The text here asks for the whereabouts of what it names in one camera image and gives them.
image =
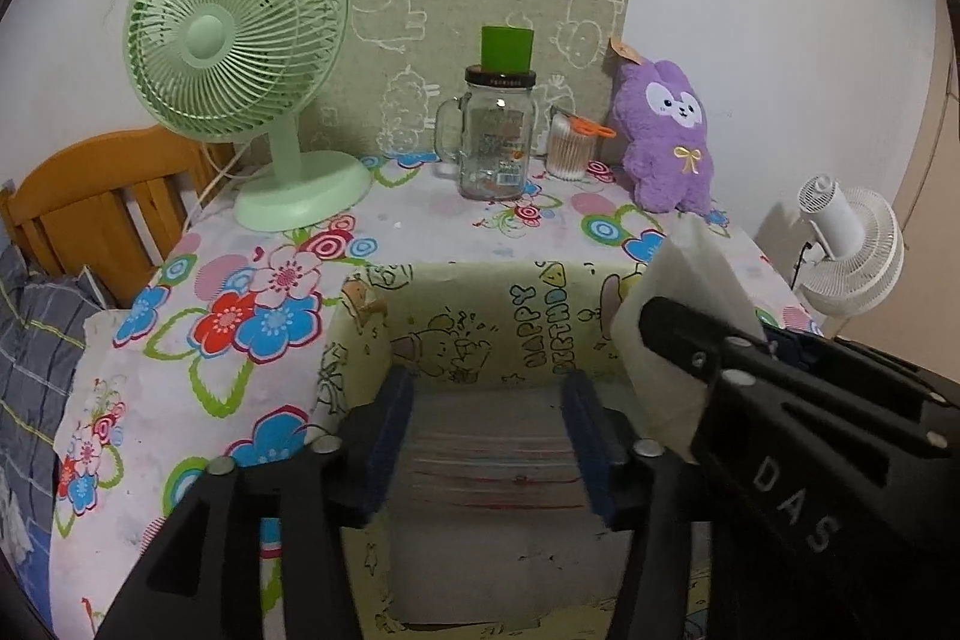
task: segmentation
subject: stuffed animal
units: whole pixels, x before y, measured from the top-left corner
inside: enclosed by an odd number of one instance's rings
[[[670,61],[624,60],[613,119],[629,142],[623,167],[637,206],[651,213],[707,215],[713,160],[707,118],[680,67]]]

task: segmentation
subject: plush toy tag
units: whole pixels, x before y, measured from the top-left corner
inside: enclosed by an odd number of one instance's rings
[[[621,58],[626,58],[628,61],[632,61],[636,64],[642,64],[646,58],[640,55],[635,49],[633,49],[630,44],[623,42],[621,39],[618,39],[616,36],[611,36],[610,46],[613,47],[613,51],[619,55]]]

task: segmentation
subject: green object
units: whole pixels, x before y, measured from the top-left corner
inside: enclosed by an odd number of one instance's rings
[[[499,74],[530,71],[533,49],[533,28],[484,25],[480,31],[480,68]]]
[[[301,154],[296,116],[328,78],[349,0],[131,0],[124,44],[138,97],[162,125],[204,142],[269,134],[272,167],[237,196],[254,231],[284,231],[357,204],[359,161]]]

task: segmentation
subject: fan center cap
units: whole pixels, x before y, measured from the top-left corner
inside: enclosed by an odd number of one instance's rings
[[[224,24],[213,15],[200,15],[186,29],[186,49],[198,60],[212,58],[226,41]]]

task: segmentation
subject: beige door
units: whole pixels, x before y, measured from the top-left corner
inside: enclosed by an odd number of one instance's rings
[[[901,279],[841,335],[960,381],[960,102],[955,67],[933,158],[904,227]]]

